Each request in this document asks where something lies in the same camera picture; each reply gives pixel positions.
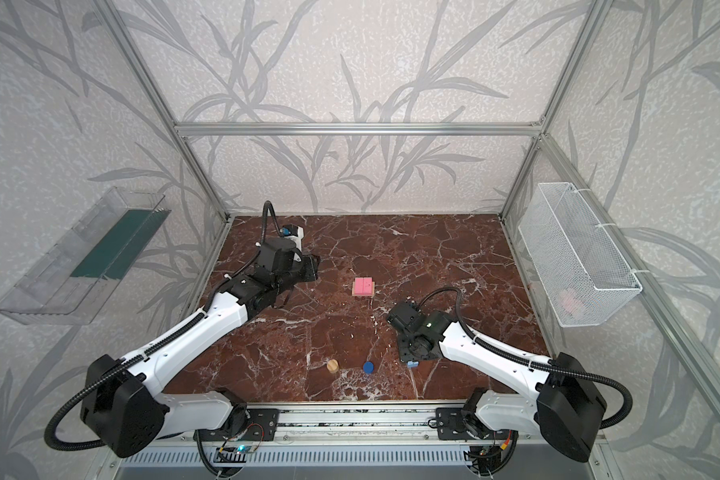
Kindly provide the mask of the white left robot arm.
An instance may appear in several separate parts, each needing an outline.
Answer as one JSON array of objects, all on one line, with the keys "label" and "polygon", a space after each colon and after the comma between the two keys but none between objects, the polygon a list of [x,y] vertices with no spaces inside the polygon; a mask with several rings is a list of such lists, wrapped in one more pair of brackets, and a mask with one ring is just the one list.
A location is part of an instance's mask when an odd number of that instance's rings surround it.
[{"label": "white left robot arm", "polygon": [[297,284],[318,277],[320,258],[297,238],[276,237],[240,271],[228,275],[204,306],[169,331],[119,358],[103,355],[87,370],[84,388],[51,417],[44,441],[57,451],[106,446],[120,458],[157,439],[195,430],[237,434],[246,404],[227,390],[168,394],[170,382],[192,361]]}]

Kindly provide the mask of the pink block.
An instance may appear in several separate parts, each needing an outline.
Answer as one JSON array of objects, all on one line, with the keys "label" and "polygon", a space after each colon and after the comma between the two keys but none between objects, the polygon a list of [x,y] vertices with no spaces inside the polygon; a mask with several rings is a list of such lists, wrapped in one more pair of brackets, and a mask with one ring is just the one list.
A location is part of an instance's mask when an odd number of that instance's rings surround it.
[{"label": "pink block", "polygon": [[375,282],[371,277],[363,277],[361,279],[362,295],[373,296],[375,293]]},{"label": "pink block", "polygon": [[352,286],[353,296],[366,296],[368,294],[368,279],[365,277],[357,277],[354,279]]}]

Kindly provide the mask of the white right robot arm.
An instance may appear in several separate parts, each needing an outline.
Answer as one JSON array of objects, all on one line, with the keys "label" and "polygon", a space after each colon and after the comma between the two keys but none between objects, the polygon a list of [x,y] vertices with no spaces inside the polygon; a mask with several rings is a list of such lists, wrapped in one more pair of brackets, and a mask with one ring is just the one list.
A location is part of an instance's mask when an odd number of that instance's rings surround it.
[{"label": "white right robot arm", "polygon": [[571,355],[550,358],[516,349],[456,315],[426,314],[410,301],[395,305],[387,322],[397,333],[401,362],[446,359],[511,388],[507,395],[476,388],[459,413],[458,434],[479,440],[500,431],[537,434],[567,458],[586,462],[598,433],[632,411],[627,387],[586,371]]}]

